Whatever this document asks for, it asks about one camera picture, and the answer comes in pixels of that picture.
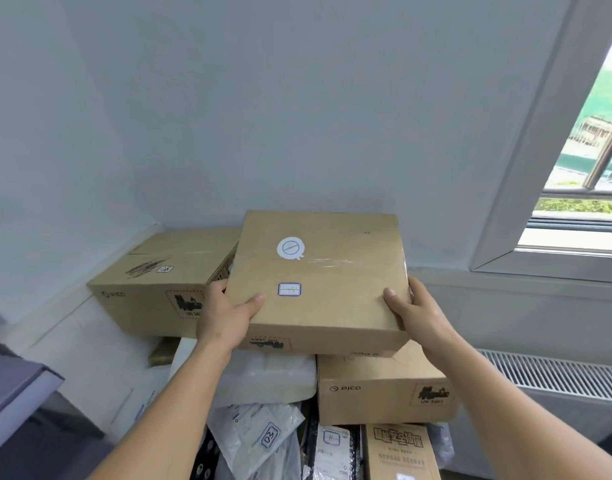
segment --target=hand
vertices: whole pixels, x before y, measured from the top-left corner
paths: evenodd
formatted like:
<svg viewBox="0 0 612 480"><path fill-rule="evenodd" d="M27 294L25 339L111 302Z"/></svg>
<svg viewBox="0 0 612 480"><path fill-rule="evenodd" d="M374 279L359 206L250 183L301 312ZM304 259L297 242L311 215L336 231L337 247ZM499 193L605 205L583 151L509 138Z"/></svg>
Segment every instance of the hand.
<svg viewBox="0 0 612 480"><path fill-rule="evenodd" d="M230 354L246 336L248 323L264 304L264 297L256 294L246 303L233 306L224 295L226 283L228 280L208 285L204 313L197 321L197 343L218 345Z"/></svg>
<svg viewBox="0 0 612 480"><path fill-rule="evenodd" d="M401 317L410 338L422 346L430 363L442 369L446 354L460 336L421 281L409 276L408 286L413 297L412 305L390 288L383 291L384 301Z"/></svg>

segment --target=finger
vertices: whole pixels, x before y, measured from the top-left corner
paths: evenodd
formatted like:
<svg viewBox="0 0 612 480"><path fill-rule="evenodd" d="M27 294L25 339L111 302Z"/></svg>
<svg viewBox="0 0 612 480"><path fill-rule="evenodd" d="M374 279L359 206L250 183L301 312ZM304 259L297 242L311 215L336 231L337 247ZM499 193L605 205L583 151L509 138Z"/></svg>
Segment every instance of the finger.
<svg viewBox="0 0 612 480"><path fill-rule="evenodd" d="M248 318L253 318L263 304L264 295L257 293L253 298L250 298L246 303L242 303L237 308L244 309Z"/></svg>
<svg viewBox="0 0 612 480"><path fill-rule="evenodd" d="M217 291L224 291L226 289L226 284L228 284L228 279L214 281L210 284L210 288Z"/></svg>
<svg viewBox="0 0 612 480"><path fill-rule="evenodd" d="M426 289L424 284L417 278L409 276L408 286L410 287L410 290L413 293L413 303L415 305L425 306L431 305L435 302L435 299L432 297L430 292Z"/></svg>
<svg viewBox="0 0 612 480"><path fill-rule="evenodd" d="M404 299L399 297L392 288L384 288L383 295L384 301L389 308L400 316L403 315L410 306Z"/></svg>

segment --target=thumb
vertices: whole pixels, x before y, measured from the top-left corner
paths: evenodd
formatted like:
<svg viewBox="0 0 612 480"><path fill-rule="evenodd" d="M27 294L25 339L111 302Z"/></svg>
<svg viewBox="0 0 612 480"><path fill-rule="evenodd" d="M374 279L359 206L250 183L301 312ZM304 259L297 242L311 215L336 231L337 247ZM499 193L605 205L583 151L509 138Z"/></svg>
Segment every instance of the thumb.
<svg viewBox="0 0 612 480"><path fill-rule="evenodd" d="M264 295L257 293L254 297L249 298L246 303L242 303L237 308L243 309L248 318L252 318L264 304Z"/></svg>
<svg viewBox="0 0 612 480"><path fill-rule="evenodd" d="M402 316L409 309L409 303L398 297L392 288L385 288L383 296L389 308L399 316Z"/></svg>

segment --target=forearm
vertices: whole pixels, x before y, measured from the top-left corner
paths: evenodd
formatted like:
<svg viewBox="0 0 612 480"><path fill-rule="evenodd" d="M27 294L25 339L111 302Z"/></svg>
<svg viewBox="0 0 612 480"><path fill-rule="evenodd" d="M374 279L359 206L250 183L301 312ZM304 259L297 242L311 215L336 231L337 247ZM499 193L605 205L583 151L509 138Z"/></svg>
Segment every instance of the forearm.
<svg viewBox="0 0 612 480"><path fill-rule="evenodd" d="M442 370L501 480L612 479L612 457L535 403L460 337Z"/></svg>
<svg viewBox="0 0 612 480"><path fill-rule="evenodd" d="M92 480L187 480L230 351L198 346L91 475Z"/></svg>

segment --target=left hand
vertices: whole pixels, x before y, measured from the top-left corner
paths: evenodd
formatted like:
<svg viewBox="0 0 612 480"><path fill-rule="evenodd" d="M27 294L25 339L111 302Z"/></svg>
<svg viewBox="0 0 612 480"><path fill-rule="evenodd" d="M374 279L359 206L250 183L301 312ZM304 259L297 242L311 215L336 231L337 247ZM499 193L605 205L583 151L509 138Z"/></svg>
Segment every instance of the left hand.
<svg viewBox="0 0 612 480"><path fill-rule="evenodd" d="M256 294L233 306L224 295L227 283L221 280L208 285L204 313L197 321L197 343L218 345L230 353L246 336L248 323L264 304L264 297Z"/></svg>

